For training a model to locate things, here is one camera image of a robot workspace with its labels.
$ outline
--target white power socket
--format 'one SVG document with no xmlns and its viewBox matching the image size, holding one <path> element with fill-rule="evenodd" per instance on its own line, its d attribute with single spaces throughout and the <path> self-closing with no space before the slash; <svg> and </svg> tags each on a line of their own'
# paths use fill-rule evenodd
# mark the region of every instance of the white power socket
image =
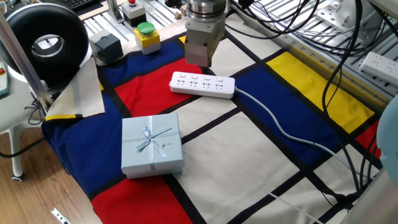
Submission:
<svg viewBox="0 0 398 224">
<path fill-rule="evenodd" d="M 398 86 L 398 63 L 374 52 L 368 53 L 361 71 Z"/>
<path fill-rule="evenodd" d="M 231 99 L 235 91 L 235 79 L 186 72 L 174 72 L 170 89 L 174 93 L 212 96 Z"/>
</svg>

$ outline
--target table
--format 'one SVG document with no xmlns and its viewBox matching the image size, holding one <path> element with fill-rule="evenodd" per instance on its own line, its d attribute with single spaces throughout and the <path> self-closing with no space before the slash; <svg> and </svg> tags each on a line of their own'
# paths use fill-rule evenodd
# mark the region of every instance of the table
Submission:
<svg viewBox="0 0 398 224">
<path fill-rule="evenodd" d="M 260 36 L 237 15 L 226 21 Z M 271 40 L 227 29 L 212 67 L 199 68 L 185 63 L 183 21 L 164 31 L 173 37 L 162 41 L 160 51 L 131 52 L 98 67 L 105 114 L 42 126 L 103 223 L 312 223 L 269 192 L 323 223 L 339 223 L 357 195 L 351 172 L 335 158 L 284 137 L 245 96 L 181 95 L 172 93 L 168 83 L 174 71 L 234 77 L 238 88 L 270 108 L 286 132 L 343 156 L 333 126 L 357 170 L 377 115 L 338 90 L 328 108 L 333 121 L 326 122 L 320 105 L 326 80 Z M 121 172 L 121 120 L 164 113 L 178 114 L 182 174 L 128 180 Z M 381 164 L 374 166 L 372 174 Z"/>
</svg>

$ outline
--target light blue ribbon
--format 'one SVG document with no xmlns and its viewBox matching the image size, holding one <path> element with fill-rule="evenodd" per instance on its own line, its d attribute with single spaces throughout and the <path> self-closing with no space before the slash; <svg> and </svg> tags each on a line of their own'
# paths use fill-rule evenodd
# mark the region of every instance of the light blue ribbon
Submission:
<svg viewBox="0 0 398 224">
<path fill-rule="evenodd" d="M 144 143 L 137 146 L 137 150 L 138 150 L 138 152 L 142 152 L 145 149 L 145 147 L 147 147 L 149 145 L 149 165 L 150 165 L 151 170 L 155 170 L 154 148 L 158 151 L 158 153 L 160 155 L 162 155 L 163 158 L 166 158 L 167 155 L 166 155 L 166 153 L 164 153 L 162 148 L 154 141 L 154 138 L 169 136 L 169 135 L 162 135 L 162 134 L 165 133 L 166 131 L 170 131 L 172 128 L 164 128 L 155 134 L 152 133 L 152 129 L 153 129 L 152 116 L 149 116 L 149 126 L 150 126 L 150 128 L 148 128 L 146 126 L 146 127 L 144 127 L 144 130 L 143 130 L 147 140 Z"/>
</svg>

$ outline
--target chair leg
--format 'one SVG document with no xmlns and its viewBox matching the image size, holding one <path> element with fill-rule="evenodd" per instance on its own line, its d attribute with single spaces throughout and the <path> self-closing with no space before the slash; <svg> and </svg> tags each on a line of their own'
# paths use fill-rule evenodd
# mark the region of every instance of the chair leg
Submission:
<svg viewBox="0 0 398 224">
<path fill-rule="evenodd" d="M 11 153 L 17 153 L 21 147 L 21 134 L 23 131 L 23 127 L 17 125 L 9 130 L 10 142 L 11 142 Z M 24 172 L 22 171 L 21 166 L 21 156 L 12 158 L 12 171 L 14 173 L 14 177 L 12 179 L 17 181 L 22 181 L 24 176 Z"/>
</svg>

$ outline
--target gift box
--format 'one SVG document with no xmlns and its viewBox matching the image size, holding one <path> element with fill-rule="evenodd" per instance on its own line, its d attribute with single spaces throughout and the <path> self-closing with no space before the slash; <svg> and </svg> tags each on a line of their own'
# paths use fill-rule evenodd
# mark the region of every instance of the gift box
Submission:
<svg viewBox="0 0 398 224">
<path fill-rule="evenodd" d="M 177 114 L 124 118 L 122 171 L 128 179 L 182 172 Z"/>
</svg>

